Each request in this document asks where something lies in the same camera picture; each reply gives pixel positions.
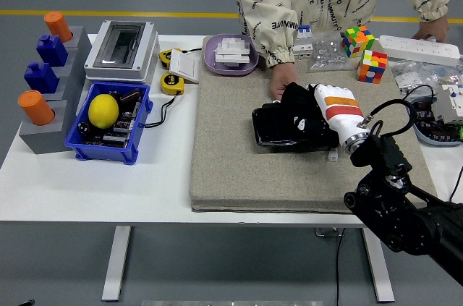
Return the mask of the person's left hand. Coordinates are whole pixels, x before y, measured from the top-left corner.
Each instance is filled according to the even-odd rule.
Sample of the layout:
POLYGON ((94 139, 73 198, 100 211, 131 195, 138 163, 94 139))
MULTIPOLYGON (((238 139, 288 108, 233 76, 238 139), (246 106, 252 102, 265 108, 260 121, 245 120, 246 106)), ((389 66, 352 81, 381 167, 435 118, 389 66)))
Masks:
POLYGON ((446 15, 430 21, 419 22, 418 31, 412 36, 412 39, 427 40, 435 38, 438 43, 445 43, 449 31, 449 21, 446 15))

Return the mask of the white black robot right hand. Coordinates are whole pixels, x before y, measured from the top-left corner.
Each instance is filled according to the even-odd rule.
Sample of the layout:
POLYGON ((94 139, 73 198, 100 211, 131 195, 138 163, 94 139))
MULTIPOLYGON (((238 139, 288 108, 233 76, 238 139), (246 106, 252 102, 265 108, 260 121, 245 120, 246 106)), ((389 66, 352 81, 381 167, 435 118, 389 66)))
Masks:
POLYGON ((336 132, 339 144, 353 153, 370 134, 363 126, 364 117, 351 90, 332 85, 312 84, 306 88, 292 82, 282 101, 290 108, 290 117, 299 138, 333 145, 336 132))

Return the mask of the person's right hand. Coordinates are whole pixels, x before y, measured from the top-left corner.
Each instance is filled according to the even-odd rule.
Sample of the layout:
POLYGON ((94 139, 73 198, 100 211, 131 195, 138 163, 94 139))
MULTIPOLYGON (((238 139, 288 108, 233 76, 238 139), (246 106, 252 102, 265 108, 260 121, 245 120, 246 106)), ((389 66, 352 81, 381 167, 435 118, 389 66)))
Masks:
POLYGON ((297 81, 297 68, 294 63, 277 64, 271 68, 269 93, 273 100, 280 100, 286 87, 297 81))

